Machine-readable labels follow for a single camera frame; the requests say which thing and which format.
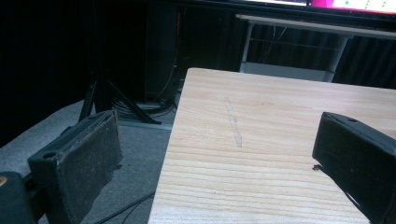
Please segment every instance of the light wood tabletop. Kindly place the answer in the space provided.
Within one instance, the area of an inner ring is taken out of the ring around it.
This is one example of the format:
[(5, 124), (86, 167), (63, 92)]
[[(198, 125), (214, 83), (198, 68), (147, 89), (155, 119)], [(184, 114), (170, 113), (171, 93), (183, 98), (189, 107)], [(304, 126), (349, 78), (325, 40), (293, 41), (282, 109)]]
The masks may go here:
[(312, 167), (322, 112), (396, 138), (396, 91), (192, 68), (149, 223), (369, 223)]

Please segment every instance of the floor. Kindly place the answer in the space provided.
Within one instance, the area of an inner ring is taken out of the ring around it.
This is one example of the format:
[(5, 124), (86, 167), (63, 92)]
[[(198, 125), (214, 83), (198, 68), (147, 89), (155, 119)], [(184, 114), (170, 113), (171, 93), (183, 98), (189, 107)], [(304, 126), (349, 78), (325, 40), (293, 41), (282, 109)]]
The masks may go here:
[[(82, 104), (81, 101), (55, 112), (0, 148), (0, 172), (15, 171), (22, 176), (27, 175), (30, 170), (26, 160), (64, 129), (75, 125)], [(139, 123), (130, 121), (120, 122), (122, 166), (102, 189), (82, 223), (97, 223), (156, 189), (175, 114), (175, 108), (166, 114), (157, 114), (155, 119), (162, 121), (163, 125), (156, 127), (139, 127)], [(148, 223), (151, 204), (152, 198), (141, 203), (128, 217), (132, 208), (106, 223)], [(43, 217), (39, 223), (48, 221)]]

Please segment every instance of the desk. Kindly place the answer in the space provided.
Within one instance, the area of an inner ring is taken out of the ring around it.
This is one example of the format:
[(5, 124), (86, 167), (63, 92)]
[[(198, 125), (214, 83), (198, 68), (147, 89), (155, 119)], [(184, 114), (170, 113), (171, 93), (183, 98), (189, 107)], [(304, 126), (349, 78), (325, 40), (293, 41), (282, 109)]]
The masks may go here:
[(149, 223), (369, 223), (312, 167), (323, 111), (396, 138), (396, 91), (190, 69)]

